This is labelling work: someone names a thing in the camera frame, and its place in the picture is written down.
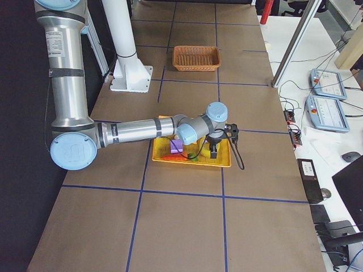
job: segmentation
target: device screen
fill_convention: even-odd
[[[316,71],[319,77],[320,91],[326,94],[342,96],[338,75],[326,71]]]
[[[315,97],[314,101],[322,125],[345,128],[336,100]]]

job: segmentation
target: yellow basket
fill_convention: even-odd
[[[215,46],[174,47],[172,64],[178,71],[216,71],[221,65],[220,51]]]
[[[205,165],[215,167],[231,167],[231,152],[230,146],[227,139],[223,139],[219,143],[220,147],[217,153],[216,159],[209,159],[207,157],[198,156],[199,161],[191,160],[163,160],[161,157],[170,154],[170,140],[166,138],[154,139],[153,145],[153,158],[154,162],[165,162],[165,163],[182,163],[182,164],[194,164],[194,165]],[[195,153],[198,154],[199,146],[197,144],[189,144],[188,146],[183,145],[183,151],[187,154]]]

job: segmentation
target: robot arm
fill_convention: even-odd
[[[196,118],[178,115],[117,124],[95,123],[89,118],[80,39],[86,7],[86,0],[35,0],[37,20],[45,28],[56,107],[50,146],[53,161],[62,168],[78,170],[92,163],[99,148],[174,134],[185,145],[208,135],[215,146],[227,120],[227,108],[220,102],[211,103]]]

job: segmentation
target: empty basket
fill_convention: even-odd
[[[178,71],[216,71],[221,57],[215,46],[179,45],[174,47],[172,64]]]

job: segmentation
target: purple block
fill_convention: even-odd
[[[179,140],[179,139],[178,140],[171,140],[170,153],[175,154],[175,153],[179,153],[179,152],[183,152],[183,142],[182,142],[182,140]]]

